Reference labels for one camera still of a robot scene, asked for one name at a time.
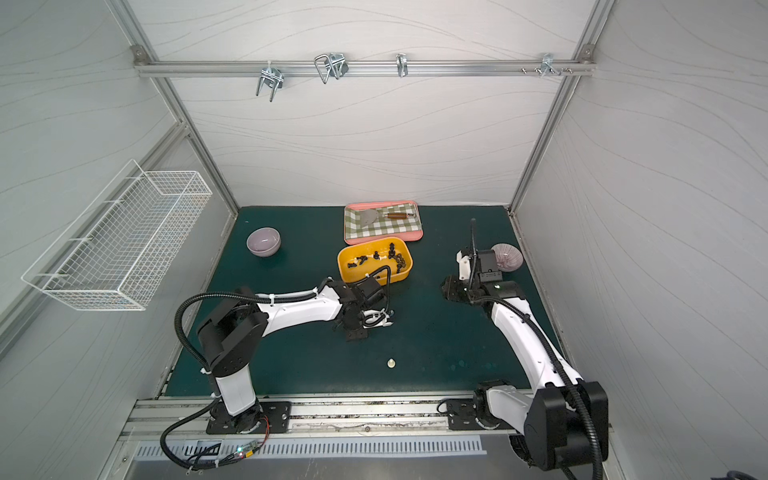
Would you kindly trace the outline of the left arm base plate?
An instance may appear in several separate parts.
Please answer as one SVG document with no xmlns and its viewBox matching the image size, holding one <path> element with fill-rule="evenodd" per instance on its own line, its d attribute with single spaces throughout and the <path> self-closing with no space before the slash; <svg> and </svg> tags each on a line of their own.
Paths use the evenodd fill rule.
<svg viewBox="0 0 768 480">
<path fill-rule="evenodd" d="M 270 434 L 288 430 L 292 404 L 288 401 L 259 402 L 238 415 L 231 415 L 222 400 L 210 411 L 209 435 Z"/>
</svg>

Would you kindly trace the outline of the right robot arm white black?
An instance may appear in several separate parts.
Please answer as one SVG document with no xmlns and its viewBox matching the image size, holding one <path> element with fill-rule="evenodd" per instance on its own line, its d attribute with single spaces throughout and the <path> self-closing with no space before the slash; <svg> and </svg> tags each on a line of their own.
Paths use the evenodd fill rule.
<svg viewBox="0 0 768 480">
<path fill-rule="evenodd" d="M 609 456 L 609 400 L 556 349 L 536 320 L 527 296 L 506 281 L 491 249 L 475 240 L 456 255 L 458 272 L 445 278 L 445 299 L 481 307 L 502 333 L 530 385 L 525 393 L 507 381 L 481 382 L 473 393 L 474 423 L 484 430 L 512 429 L 510 445 L 527 465 L 573 478 L 588 465 L 605 476 Z"/>
</svg>

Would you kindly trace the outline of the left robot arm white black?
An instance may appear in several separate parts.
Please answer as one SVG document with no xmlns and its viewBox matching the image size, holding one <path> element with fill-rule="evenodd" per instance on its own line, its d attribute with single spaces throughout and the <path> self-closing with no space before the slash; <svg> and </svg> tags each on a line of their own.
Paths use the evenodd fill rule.
<svg viewBox="0 0 768 480">
<path fill-rule="evenodd" d="M 251 361 L 262 340 L 272 334 L 315 323 L 341 326 L 348 338 L 366 337 L 372 328 L 391 323 L 389 266 L 375 269 L 353 282 L 331 277 L 305 291 L 257 294 L 246 288 L 233 292 L 195 294 L 176 309 L 177 339 L 209 380 L 211 401 L 167 427 L 159 437 L 163 454 L 188 472 L 237 464 L 261 450 L 265 440 L 250 441 L 227 455 L 216 446 L 186 458 L 168 444 L 176 429 L 210 415 L 210 427 L 225 434 L 260 431 L 270 436 L 273 421 L 255 393 Z"/>
</svg>

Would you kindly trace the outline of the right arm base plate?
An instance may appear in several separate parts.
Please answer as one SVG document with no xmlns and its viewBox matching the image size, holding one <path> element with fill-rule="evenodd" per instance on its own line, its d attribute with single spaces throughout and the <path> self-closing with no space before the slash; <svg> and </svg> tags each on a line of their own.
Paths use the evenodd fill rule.
<svg viewBox="0 0 768 480">
<path fill-rule="evenodd" d="M 496 430 L 500 423 L 491 423 L 481 419 L 473 400 L 462 398 L 447 398 L 441 400 L 436 411 L 447 419 L 450 431 Z"/>
</svg>

